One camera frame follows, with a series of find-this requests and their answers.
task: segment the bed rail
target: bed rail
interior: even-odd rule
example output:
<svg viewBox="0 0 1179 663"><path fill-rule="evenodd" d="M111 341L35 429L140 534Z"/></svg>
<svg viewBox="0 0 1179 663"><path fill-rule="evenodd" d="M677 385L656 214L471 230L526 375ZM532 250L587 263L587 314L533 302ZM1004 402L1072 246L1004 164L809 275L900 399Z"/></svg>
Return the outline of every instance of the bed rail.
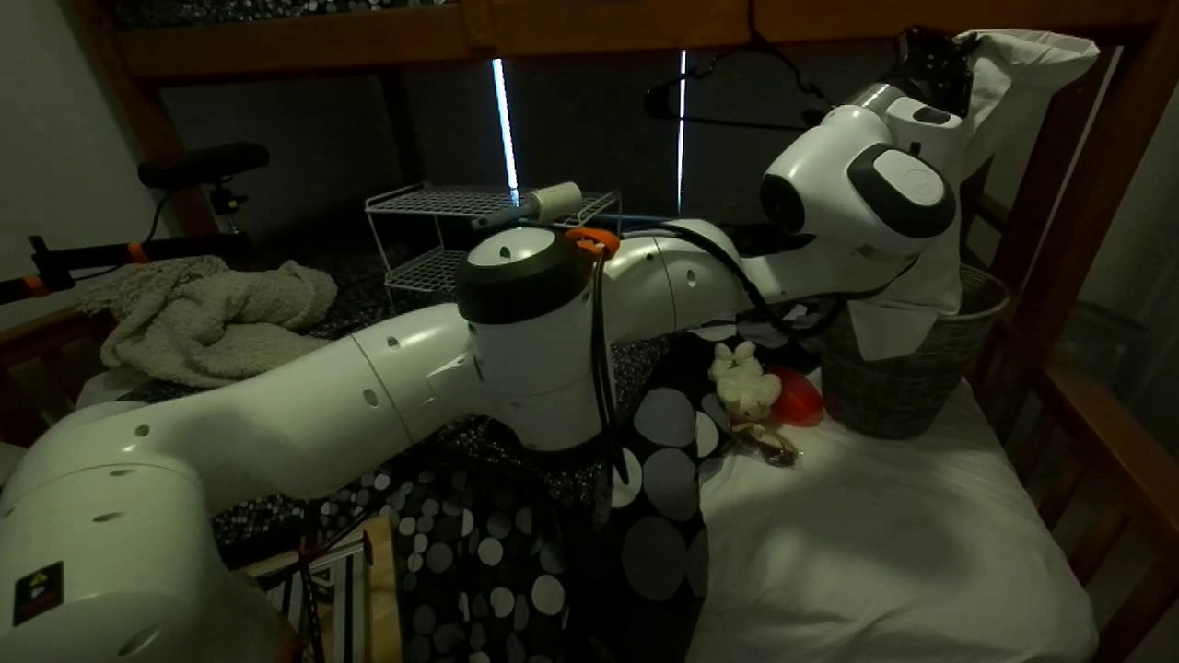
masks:
<svg viewBox="0 0 1179 663"><path fill-rule="evenodd" d="M1023 389L1005 395L1022 395L1016 405L986 389L979 402L1005 428L1016 475L1093 596L1093 659L1177 648L1163 639L1171 629L1158 629L1179 617L1177 457L1066 358L1023 372Z"/></svg>
<svg viewBox="0 0 1179 663"><path fill-rule="evenodd" d="M51 314L0 332L0 439L31 445L100 372L103 316Z"/></svg>

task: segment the gray bin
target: gray bin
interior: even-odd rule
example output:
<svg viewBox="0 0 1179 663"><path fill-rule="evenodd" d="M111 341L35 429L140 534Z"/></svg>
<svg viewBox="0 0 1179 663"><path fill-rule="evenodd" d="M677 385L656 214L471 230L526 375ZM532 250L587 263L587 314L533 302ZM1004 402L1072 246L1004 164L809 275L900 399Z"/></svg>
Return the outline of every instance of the gray bin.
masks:
<svg viewBox="0 0 1179 663"><path fill-rule="evenodd" d="M924 434L1005 308L1005 288L984 270L963 270L963 314L931 322L910 358L862 360L850 316L825 332L823 395L833 418L875 439Z"/></svg>

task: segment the wooden bed frame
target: wooden bed frame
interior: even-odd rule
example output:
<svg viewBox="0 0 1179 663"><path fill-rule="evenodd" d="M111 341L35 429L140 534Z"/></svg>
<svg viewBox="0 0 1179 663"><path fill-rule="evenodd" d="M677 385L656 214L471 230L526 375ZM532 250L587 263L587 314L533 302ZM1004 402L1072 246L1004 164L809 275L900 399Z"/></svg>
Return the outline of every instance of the wooden bed frame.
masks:
<svg viewBox="0 0 1179 663"><path fill-rule="evenodd" d="M1043 25L1121 44L1043 122L1011 214L975 205L1004 246L992 271L1015 308L973 368L973 385L1011 445L1075 574L1093 580L1124 539L1153 568L1117 599L1099 659L1126 659L1179 596L1179 467L1093 380L1055 354L1126 179L1179 78L1179 2L1169 0L456 0L428 11L329 15L261 25L128 28L100 0L63 0L106 82L140 157L179 146L163 85L279 74L354 74L488 54L592 54L660 46L892 39L907 25ZM211 230L198 197L178 211ZM95 368L103 322L51 316L0 333L0 439L35 440Z"/></svg>

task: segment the orange ring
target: orange ring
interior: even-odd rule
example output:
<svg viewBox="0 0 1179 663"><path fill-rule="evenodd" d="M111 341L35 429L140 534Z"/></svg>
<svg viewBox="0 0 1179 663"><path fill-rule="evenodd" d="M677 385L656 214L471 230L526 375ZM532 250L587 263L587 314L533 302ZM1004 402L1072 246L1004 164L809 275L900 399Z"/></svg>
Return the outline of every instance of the orange ring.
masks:
<svg viewBox="0 0 1179 663"><path fill-rule="evenodd" d="M608 227L566 227L566 236L576 238L580 250L592 254L592 257L611 257L618 254L618 236Z"/></svg>
<svg viewBox="0 0 1179 663"><path fill-rule="evenodd" d="M27 275L27 288L31 288L35 295L49 292L46 278L39 278L39 271Z"/></svg>
<svg viewBox="0 0 1179 663"><path fill-rule="evenodd" d="M151 260L145 243L124 243L124 257Z"/></svg>

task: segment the stuffed animal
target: stuffed animal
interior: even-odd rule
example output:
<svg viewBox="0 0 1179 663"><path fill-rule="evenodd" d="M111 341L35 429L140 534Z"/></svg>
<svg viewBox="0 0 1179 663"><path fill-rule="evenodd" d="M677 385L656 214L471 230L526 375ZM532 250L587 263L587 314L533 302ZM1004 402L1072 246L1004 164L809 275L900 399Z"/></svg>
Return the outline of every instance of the stuffed animal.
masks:
<svg viewBox="0 0 1179 663"><path fill-rule="evenodd" d="M733 416L733 424L771 418L771 410L780 395L780 380L762 372L752 341L739 341L737 348L715 341L709 380L715 381L715 395Z"/></svg>

